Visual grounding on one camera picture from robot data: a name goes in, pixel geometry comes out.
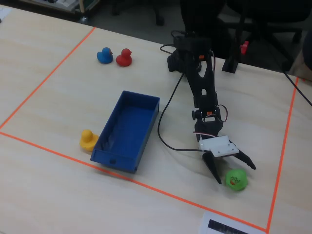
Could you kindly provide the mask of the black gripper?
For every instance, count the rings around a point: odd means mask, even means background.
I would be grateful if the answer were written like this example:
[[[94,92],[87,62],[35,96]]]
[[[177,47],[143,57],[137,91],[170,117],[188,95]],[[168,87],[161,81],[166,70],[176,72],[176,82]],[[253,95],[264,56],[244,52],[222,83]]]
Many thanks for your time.
[[[200,135],[202,135],[203,139],[211,138],[211,136],[206,136],[204,134],[209,134],[209,135],[213,135],[216,137],[218,133],[220,132],[220,130],[222,129],[222,127],[223,127],[223,123],[221,123],[218,120],[204,122],[202,119],[198,119],[195,123],[195,132],[196,132],[197,141],[200,140]],[[234,157],[246,163],[253,170],[256,169],[256,166],[254,165],[252,160],[242,151],[239,150],[239,153],[235,154]],[[215,165],[214,155],[211,152],[204,153],[202,155],[202,159],[205,162],[208,169],[210,170],[210,172],[212,173],[213,177],[216,179],[216,181],[219,184],[222,184],[221,179],[217,172],[216,165]]]

